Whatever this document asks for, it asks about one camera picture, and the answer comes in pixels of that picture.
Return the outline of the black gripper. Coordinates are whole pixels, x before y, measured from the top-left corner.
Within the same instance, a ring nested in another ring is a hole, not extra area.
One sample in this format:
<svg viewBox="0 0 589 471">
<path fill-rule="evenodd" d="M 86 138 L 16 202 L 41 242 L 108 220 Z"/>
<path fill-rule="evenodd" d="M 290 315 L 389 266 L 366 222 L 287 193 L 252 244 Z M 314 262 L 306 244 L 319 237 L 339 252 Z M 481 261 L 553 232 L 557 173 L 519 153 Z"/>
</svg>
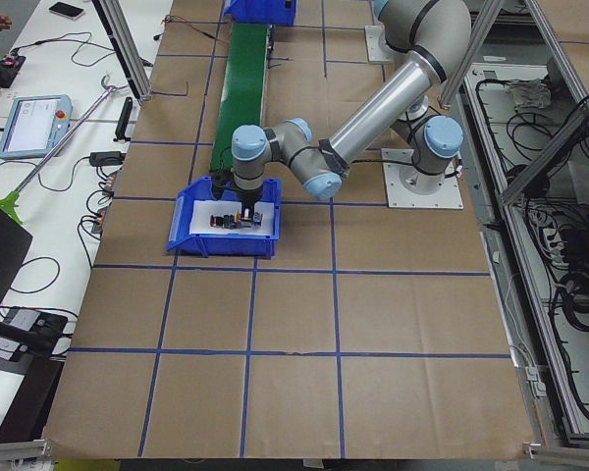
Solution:
<svg viewBox="0 0 589 471">
<path fill-rule="evenodd" d="M 255 203 L 258 201 L 258 189 L 240 190 L 239 200 L 243 210 L 253 210 Z"/>
</svg>

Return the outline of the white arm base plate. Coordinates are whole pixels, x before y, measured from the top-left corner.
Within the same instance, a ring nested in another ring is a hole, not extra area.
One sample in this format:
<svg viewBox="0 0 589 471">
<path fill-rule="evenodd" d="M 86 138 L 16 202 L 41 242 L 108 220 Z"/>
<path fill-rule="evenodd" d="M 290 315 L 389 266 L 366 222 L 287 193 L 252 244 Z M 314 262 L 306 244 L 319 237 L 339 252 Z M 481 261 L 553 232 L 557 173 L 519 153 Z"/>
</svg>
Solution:
<svg viewBox="0 0 589 471">
<path fill-rule="evenodd" d="M 411 166 L 412 149 L 383 148 L 387 204 L 391 209 L 462 210 L 463 202 L 454 165 L 439 176 L 428 176 Z"/>
</svg>

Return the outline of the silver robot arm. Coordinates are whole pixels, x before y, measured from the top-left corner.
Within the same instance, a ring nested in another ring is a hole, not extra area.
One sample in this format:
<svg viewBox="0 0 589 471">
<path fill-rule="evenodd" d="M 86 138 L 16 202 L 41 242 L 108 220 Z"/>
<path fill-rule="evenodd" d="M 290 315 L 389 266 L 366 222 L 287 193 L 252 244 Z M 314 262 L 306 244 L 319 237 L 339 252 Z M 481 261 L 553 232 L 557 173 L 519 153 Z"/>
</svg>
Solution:
<svg viewBox="0 0 589 471">
<path fill-rule="evenodd" d="M 353 162 L 380 134 L 393 129 L 415 149 L 406 187 L 418 194 L 435 190 L 464 135 L 452 118 L 428 107 L 428 91 L 456 72 L 468 49 L 471 18 L 462 1 L 377 1 L 377 19 L 386 45 L 399 54 L 394 74 L 330 137 L 312 144 L 301 118 L 262 128 L 243 125 L 233 133 L 231 189 L 243 212 L 253 212 L 263 196 L 264 168 L 288 167 L 304 189 L 328 200 L 342 186 Z"/>
</svg>

